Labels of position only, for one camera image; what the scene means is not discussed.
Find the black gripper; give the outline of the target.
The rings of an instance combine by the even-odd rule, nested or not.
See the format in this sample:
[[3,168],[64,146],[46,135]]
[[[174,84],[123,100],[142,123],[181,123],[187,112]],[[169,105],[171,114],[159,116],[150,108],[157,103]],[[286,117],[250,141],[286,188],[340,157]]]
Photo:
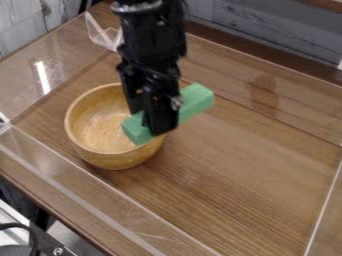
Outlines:
[[145,111],[143,125],[159,136],[179,122],[178,62],[187,54],[186,4],[183,0],[115,0],[111,11],[123,33],[116,70],[130,112]]

